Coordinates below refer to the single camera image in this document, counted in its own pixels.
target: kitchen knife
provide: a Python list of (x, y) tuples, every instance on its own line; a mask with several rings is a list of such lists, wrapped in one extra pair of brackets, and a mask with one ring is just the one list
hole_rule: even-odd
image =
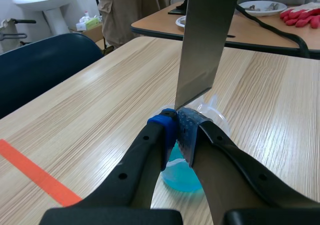
[(237, 0), (188, 0), (174, 108), (212, 88)]

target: table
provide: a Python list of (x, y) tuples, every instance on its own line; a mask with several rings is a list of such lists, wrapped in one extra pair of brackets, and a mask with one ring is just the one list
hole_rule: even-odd
[[(182, 42), (139, 37), (0, 120), (0, 138), (84, 198), (147, 119), (174, 102)], [(287, 184), (320, 201), (320, 61), (225, 48), (209, 99), (231, 138)], [(0, 155), (0, 224), (38, 224), (59, 204)], [(154, 208), (210, 225), (204, 194), (158, 180)]]
[[(150, 16), (147, 16), (131, 25), (134, 33), (150, 37), (173, 39), (182, 41), (184, 29), (175, 24), (181, 15), (168, 14), (181, 2), (168, 6)], [(312, 29), (309, 26), (296, 28), (287, 26), (279, 19), (279, 15), (259, 17), (259, 19), (281, 31), (292, 33), (300, 36), (307, 43), (310, 56), (314, 59), (320, 59), (320, 29)], [(229, 35), (226, 39), (225, 46), (237, 49), (246, 49), (259, 52), (268, 52), (275, 54), (284, 54), (299, 57), (298, 45), (275, 33), (260, 27), (256, 22), (236, 14), (233, 16)]]

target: white plate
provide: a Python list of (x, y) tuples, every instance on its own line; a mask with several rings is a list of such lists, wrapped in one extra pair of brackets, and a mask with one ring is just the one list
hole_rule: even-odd
[[(272, 4), (272, 3), (279, 4), (279, 8), (277, 10), (273, 10), (273, 11), (266, 11), (267, 7), (269, 7), (270, 4)], [(260, 9), (260, 11), (246, 10), (246, 12), (248, 14), (255, 16), (255, 17), (272, 16), (272, 15), (278, 14), (288, 8), (285, 4), (280, 3), (280, 2), (276, 2), (276, 1), (246, 1), (246, 2), (240, 3), (239, 5), (241, 7), (243, 7), (244, 9), (249, 8), (252, 5), (255, 5), (255, 8)]]
[(186, 20), (186, 16), (179, 17), (179, 18), (175, 21), (175, 24), (177, 24), (179, 27), (185, 28), (185, 25), (181, 23), (181, 20)]

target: chair backrest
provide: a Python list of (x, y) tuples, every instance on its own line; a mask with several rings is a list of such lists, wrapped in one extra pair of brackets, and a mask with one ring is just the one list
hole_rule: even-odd
[(0, 119), (103, 57), (78, 33), (53, 36), (0, 55)]

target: red glove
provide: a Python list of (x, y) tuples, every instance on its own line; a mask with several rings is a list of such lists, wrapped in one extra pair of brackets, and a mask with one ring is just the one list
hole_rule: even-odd
[(280, 18), (288, 26), (301, 28), (310, 23), (313, 29), (317, 29), (320, 27), (320, 2), (290, 7), (280, 13)]

